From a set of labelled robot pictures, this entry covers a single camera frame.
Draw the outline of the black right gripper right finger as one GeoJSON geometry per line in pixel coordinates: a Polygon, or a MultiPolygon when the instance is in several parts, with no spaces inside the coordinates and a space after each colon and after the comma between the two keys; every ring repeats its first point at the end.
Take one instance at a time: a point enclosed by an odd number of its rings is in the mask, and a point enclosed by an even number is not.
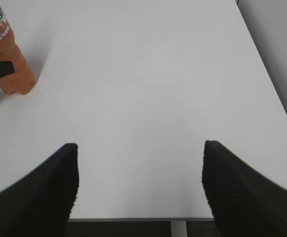
{"type": "Polygon", "coordinates": [[[220,237],[287,237],[287,190],[218,141],[206,141],[202,184],[220,237]]]}

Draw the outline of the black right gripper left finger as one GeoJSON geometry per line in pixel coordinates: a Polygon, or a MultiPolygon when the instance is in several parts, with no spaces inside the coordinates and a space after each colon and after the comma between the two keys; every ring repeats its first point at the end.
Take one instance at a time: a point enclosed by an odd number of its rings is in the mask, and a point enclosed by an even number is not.
{"type": "Polygon", "coordinates": [[[0,192],[0,237],[63,237],[78,188],[78,146],[67,143],[0,192]]]}

